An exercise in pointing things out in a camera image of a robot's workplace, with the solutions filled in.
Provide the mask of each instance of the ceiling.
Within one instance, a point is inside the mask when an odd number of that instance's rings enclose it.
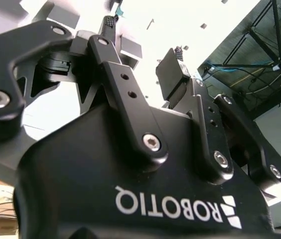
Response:
[[[269,0],[261,0],[256,5],[256,7],[239,23],[239,25],[208,57],[208,62],[213,64],[222,64],[227,58],[227,56],[230,54],[234,46],[243,36],[243,34],[248,31],[252,22],[260,14],[260,12],[264,9],[268,2]],[[281,25],[281,0],[278,0],[277,2]],[[260,36],[260,38],[264,42],[266,42],[266,44],[269,46],[269,48],[272,49],[273,52],[278,54],[275,21],[272,8],[260,21],[254,31]],[[232,57],[231,61],[228,64],[254,64],[256,62],[264,62],[270,60],[270,57],[263,51],[263,49],[250,36],[248,36],[244,44],[240,47],[240,49]],[[262,72],[261,68],[244,69],[251,73],[254,73],[256,76],[259,76]],[[265,74],[261,75],[260,79],[263,80],[266,84],[271,83],[281,73],[281,71],[273,72],[271,68],[266,69],[264,72]],[[252,112],[261,108],[264,104],[267,104],[270,100],[272,100],[272,98],[275,98],[275,93],[281,92],[281,77],[276,80],[271,85],[271,87],[267,87],[266,89],[256,94],[248,95],[245,95],[245,93],[261,89],[265,87],[266,84],[259,79],[256,79],[254,81],[254,77],[249,76],[248,73],[242,72],[240,70],[231,72],[219,71],[215,73],[213,77],[215,77],[220,82],[224,83],[226,86],[232,88],[235,92],[242,94],[243,102],[247,106],[247,109]],[[209,94],[212,96],[223,92],[222,89],[213,85],[212,83],[207,83],[207,85]]]

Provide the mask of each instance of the black metal bracket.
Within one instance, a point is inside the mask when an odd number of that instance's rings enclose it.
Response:
[[[250,178],[263,192],[281,198],[281,156],[233,99],[218,95],[214,102],[224,116],[224,124],[228,125],[245,147]]]
[[[30,57],[31,61],[47,51],[64,49],[71,39],[68,30],[50,21],[39,21],[0,35],[0,91],[10,99],[8,105],[0,108],[0,140],[14,136],[21,127],[25,101],[16,80],[28,75],[18,74],[16,66]],[[32,84],[31,79],[27,79],[27,84]]]
[[[95,77],[101,79],[110,106],[119,113],[133,149],[128,160],[142,171],[155,171],[168,157],[167,144],[132,69],[121,64],[113,43],[104,36],[92,36],[88,52],[100,72]]]
[[[222,184],[233,177],[234,167],[219,109],[202,81],[191,78],[187,85],[184,101],[174,110],[185,110],[187,105],[185,111],[193,120],[197,174],[213,184]]]

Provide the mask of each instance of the screw hole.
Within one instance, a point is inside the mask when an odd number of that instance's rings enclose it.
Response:
[[[131,97],[131,98],[137,98],[137,95],[136,95],[136,93],[135,92],[133,92],[133,91],[128,91],[128,95]]]
[[[215,113],[215,111],[214,111],[211,107],[208,107],[208,110],[209,110],[211,113]]]
[[[125,74],[121,74],[121,77],[124,79],[124,80],[129,80],[129,76],[128,75],[125,75]]]
[[[215,127],[218,127],[218,125],[216,124],[216,122],[214,122],[213,120],[210,120],[210,123],[215,126]]]
[[[108,45],[108,44],[109,44],[109,42],[108,42],[107,40],[103,39],[103,38],[99,38],[98,41],[99,41],[101,44],[103,44],[103,45]]]

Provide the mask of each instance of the robotiq logo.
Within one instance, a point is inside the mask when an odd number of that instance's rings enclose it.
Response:
[[[191,202],[187,198],[183,198],[179,202],[171,196],[166,196],[161,202],[158,202],[162,209],[162,211],[159,211],[155,194],[150,195],[151,202],[149,203],[149,201],[145,201],[145,194],[142,192],[140,192],[139,195],[136,195],[120,186],[116,186],[115,189],[118,191],[115,199],[116,206],[123,214],[134,214],[140,206],[140,214],[147,217],[168,217],[177,219],[183,215],[186,219],[192,221],[200,220],[208,222],[214,220],[217,223],[224,222],[217,203],[203,202],[200,200]],[[223,196],[222,198],[225,203],[221,203],[220,208],[226,215],[229,224],[234,228],[242,229],[240,219],[235,215],[236,203],[234,197]]]

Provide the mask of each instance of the blue cable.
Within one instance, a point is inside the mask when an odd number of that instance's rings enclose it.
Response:
[[[266,64],[266,63],[269,63],[269,62],[272,62],[272,61],[261,61],[261,62],[253,63],[252,65]],[[207,61],[207,63],[208,63],[210,66],[212,66],[212,67],[214,67],[214,68],[216,68],[216,69],[218,69],[218,70],[220,70],[220,71],[223,71],[223,72],[234,72],[234,71],[238,71],[237,69],[230,69],[230,68],[228,68],[228,69],[223,69],[223,68],[214,66],[213,64],[211,64],[211,63],[208,62],[208,61]]]
[[[266,63],[269,63],[269,62],[272,62],[272,61],[261,61],[261,62],[253,63],[253,64],[251,64],[251,65],[260,65],[260,64],[266,64]],[[238,71],[237,69],[230,69],[230,68],[223,69],[223,68],[214,66],[213,64],[211,64],[211,63],[208,62],[208,61],[207,61],[207,63],[208,63],[210,66],[212,66],[212,67],[214,67],[214,68],[216,68],[216,69],[218,69],[218,70],[220,70],[220,71],[223,71],[223,72],[234,72],[234,71]]]

